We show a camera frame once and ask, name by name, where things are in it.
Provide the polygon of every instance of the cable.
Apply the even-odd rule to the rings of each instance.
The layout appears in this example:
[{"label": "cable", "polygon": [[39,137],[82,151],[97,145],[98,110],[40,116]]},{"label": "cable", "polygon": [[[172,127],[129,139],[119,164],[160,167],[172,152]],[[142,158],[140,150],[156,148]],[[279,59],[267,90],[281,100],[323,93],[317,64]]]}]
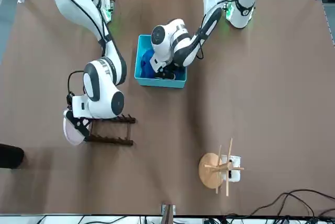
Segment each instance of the cable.
[{"label": "cable", "polygon": [[80,222],[82,222],[82,220],[84,219],[84,215],[83,215],[83,217],[80,219],[80,221],[78,222],[78,224],[80,224]]},{"label": "cable", "polygon": [[115,223],[121,219],[124,219],[126,218],[127,216],[123,216],[121,218],[118,218],[117,220],[113,220],[113,221],[110,221],[110,222],[104,222],[104,221],[91,221],[91,222],[86,222],[85,224],[93,224],[93,223],[100,223],[100,224],[112,224],[112,223]]},{"label": "cable", "polygon": [[[218,4],[220,3],[224,3],[224,2],[236,2],[238,0],[222,0],[222,1],[219,1],[216,3],[216,5],[214,5],[212,8],[210,8],[209,10],[212,10],[213,8],[215,8]],[[203,20],[201,22],[201,25],[200,25],[200,34],[201,34],[201,30],[203,28],[203,23],[204,23],[204,20],[205,20],[205,17],[206,17],[206,14],[203,16]],[[203,52],[203,47],[201,45],[201,39],[199,40],[199,46],[200,46],[200,51],[201,51],[201,57],[199,57],[198,55],[196,55],[196,57],[199,59],[199,60],[202,60],[204,59],[204,52]]]},{"label": "cable", "polygon": [[[330,195],[327,195],[327,194],[324,194],[324,193],[321,193],[321,192],[318,192],[318,191],[315,191],[315,190],[312,190],[312,189],[296,189],[296,190],[292,190],[292,191],[290,191],[290,192],[288,192],[288,193],[289,193],[289,194],[292,194],[292,193],[295,193],[295,192],[311,192],[311,193],[319,194],[319,195],[321,195],[321,196],[323,196],[323,197],[326,197],[326,198],[328,198],[328,199],[333,199],[333,200],[335,200],[335,197],[332,197],[332,196],[330,196]],[[287,200],[287,198],[288,198],[288,195],[285,196],[283,203],[285,203],[285,201]],[[278,212],[278,215],[281,214],[281,212],[282,212],[282,210],[283,210],[283,207],[284,207],[284,206],[282,205],[281,208],[280,208],[280,210],[279,210],[279,212]]]},{"label": "cable", "polygon": [[233,218],[232,220],[234,219],[246,219],[250,216],[253,216],[256,212],[258,212],[259,210],[263,209],[263,208],[268,208],[268,207],[271,207],[272,205],[274,205],[283,195],[291,195],[292,193],[289,192],[289,193],[281,193],[273,202],[271,202],[270,204],[267,204],[265,206],[261,206],[261,207],[258,207],[255,211],[253,211],[251,214],[249,215],[246,215],[246,216],[242,216],[242,217],[235,217]]},{"label": "cable", "polygon": [[283,200],[281,209],[279,210],[279,212],[278,212],[278,214],[277,214],[278,216],[281,214],[281,212],[282,212],[282,210],[283,210],[283,208],[284,208],[285,201],[286,201],[287,197],[288,197],[288,196],[291,196],[291,197],[296,198],[298,201],[302,202],[303,204],[305,204],[305,205],[311,210],[311,212],[312,212],[312,214],[313,214],[313,217],[315,217],[315,213],[314,213],[313,209],[312,209],[306,202],[304,202],[302,199],[300,199],[299,197],[295,196],[295,195],[292,194],[292,193],[284,193],[284,194],[286,194],[286,196],[285,196],[285,199]]},{"label": "cable", "polygon": [[[203,23],[204,23],[204,20],[205,20],[205,17],[206,17],[206,14],[204,15],[204,17],[203,17],[203,20],[201,21],[201,25],[200,25],[200,35],[201,35],[201,30],[202,30],[202,28],[203,28]],[[202,60],[202,59],[204,59],[204,52],[203,52],[203,47],[202,47],[202,45],[201,45],[201,38],[200,38],[200,40],[199,40],[199,46],[200,46],[200,51],[201,51],[201,57],[199,57],[198,55],[196,56],[199,60]]]},{"label": "cable", "polygon": [[319,214],[319,217],[323,216],[324,214],[331,212],[331,211],[335,211],[335,208],[330,208],[328,210],[323,211],[322,213]]},{"label": "cable", "polygon": [[75,0],[70,0],[70,1],[73,2],[91,20],[91,22],[94,24],[95,28],[98,30],[101,38],[104,40],[104,37],[103,37],[98,25],[93,20],[93,18]]},{"label": "cable", "polygon": [[44,215],[44,216],[42,217],[42,219],[40,219],[39,221],[37,221],[36,224],[40,224],[45,218],[46,218],[46,215]]},{"label": "cable", "polygon": [[69,75],[69,77],[68,77],[68,94],[71,93],[71,91],[70,91],[70,78],[71,78],[71,76],[72,76],[73,74],[75,74],[75,73],[83,73],[83,72],[84,72],[84,71],[73,71],[73,72],[70,73],[70,75]]},{"label": "cable", "polygon": [[[104,22],[103,14],[102,14],[101,10],[99,8],[97,8],[97,9],[98,9],[98,12],[99,12],[100,17],[101,17],[101,25],[103,26],[103,36],[104,36],[104,40],[105,40],[105,26],[107,27],[107,25]],[[105,43],[103,44],[102,48],[103,48],[103,50],[101,52],[101,57],[103,57],[105,55],[105,52],[106,52],[106,44]]]}]

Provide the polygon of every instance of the robotic arm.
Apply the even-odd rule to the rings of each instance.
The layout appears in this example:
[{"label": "robotic arm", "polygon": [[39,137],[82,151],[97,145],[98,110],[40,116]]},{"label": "robotic arm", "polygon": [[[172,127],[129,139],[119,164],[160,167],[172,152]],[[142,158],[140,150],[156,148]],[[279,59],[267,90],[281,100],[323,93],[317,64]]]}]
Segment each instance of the robotic arm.
[{"label": "robotic arm", "polygon": [[156,26],[151,34],[154,55],[150,60],[155,72],[169,64],[188,66],[219,22],[222,9],[231,3],[227,20],[244,28],[251,19],[255,0],[203,0],[204,18],[196,34],[191,38],[183,20],[175,19],[167,25]]},{"label": "robotic arm", "polygon": [[102,57],[88,63],[83,73],[86,94],[73,96],[74,118],[114,118],[122,112],[124,96],[117,89],[127,75],[127,66],[115,46],[102,17],[100,0],[55,0],[60,13],[68,20],[89,29],[103,48]]}]

